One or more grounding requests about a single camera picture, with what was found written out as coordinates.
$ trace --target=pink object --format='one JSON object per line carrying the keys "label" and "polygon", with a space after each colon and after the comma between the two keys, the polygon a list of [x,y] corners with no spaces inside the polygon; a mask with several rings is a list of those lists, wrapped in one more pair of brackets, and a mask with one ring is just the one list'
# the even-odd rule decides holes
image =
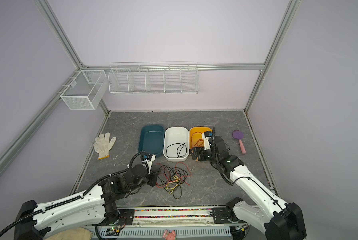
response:
{"label": "pink object", "polygon": [[166,230],[164,231],[162,238],[165,238],[166,240],[175,240],[176,233],[174,230],[172,230],[172,232],[168,232],[168,230]]}
{"label": "pink object", "polygon": [[241,153],[246,154],[246,149],[244,148],[243,142],[241,141],[241,139],[244,137],[244,134],[239,130],[235,130],[232,132],[232,136],[236,139],[239,139]]}

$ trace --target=metal vent grate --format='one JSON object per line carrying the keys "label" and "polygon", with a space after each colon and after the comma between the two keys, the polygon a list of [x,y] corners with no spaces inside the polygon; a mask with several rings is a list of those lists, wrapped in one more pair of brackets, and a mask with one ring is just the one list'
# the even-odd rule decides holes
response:
{"label": "metal vent grate", "polygon": [[113,94],[198,93],[196,63],[124,65],[110,63],[109,91]]}
{"label": "metal vent grate", "polygon": [[[95,230],[93,228],[88,228],[88,230],[93,232],[92,239],[97,239]],[[165,230],[174,230],[176,238],[231,236],[229,227],[225,226],[125,228],[120,231],[119,236],[106,236],[106,230],[107,228],[100,229],[99,233],[102,238],[161,238]]]}

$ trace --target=lavender wall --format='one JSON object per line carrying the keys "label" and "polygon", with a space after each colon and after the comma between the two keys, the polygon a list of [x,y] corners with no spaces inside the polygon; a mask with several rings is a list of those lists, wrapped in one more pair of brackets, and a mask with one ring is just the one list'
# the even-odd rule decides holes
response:
{"label": "lavender wall", "polygon": [[32,0],[0,0],[0,154],[74,70]]}
{"label": "lavender wall", "polygon": [[264,62],[289,0],[49,0],[84,64]]}
{"label": "lavender wall", "polygon": [[[73,71],[32,0],[0,0],[0,153]],[[0,178],[0,230],[23,202],[69,194],[102,120],[59,103]]]}
{"label": "lavender wall", "polygon": [[302,1],[249,116],[307,234],[358,239],[358,0]]}
{"label": "lavender wall", "polygon": [[[262,63],[289,0],[49,0],[81,60]],[[110,110],[242,109],[258,71],[199,73],[198,95],[106,94]],[[206,96],[217,93],[228,98]]]}

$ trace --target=yellow plastic tray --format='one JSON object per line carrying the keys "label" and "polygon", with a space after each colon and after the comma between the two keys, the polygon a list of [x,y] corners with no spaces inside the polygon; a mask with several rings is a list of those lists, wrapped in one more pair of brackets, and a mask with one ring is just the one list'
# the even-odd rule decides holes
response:
{"label": "yellow plastic tray", "polygon": [[211,131],[212,129],[209,127],[193,127],[190,130],[190,146],[193,147],[204,147],[203,139],[201,138],[201,134],[206,131]]}

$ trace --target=teal plastic tray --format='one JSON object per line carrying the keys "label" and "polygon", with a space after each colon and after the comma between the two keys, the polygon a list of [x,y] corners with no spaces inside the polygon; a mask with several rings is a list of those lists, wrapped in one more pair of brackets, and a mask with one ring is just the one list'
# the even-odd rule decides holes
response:
{"label": "teal plastic tray", "polygon": [[164,128],[162,125],[146,125],[140,132],[138,151],[146,151],[160,157],[163,154]]}

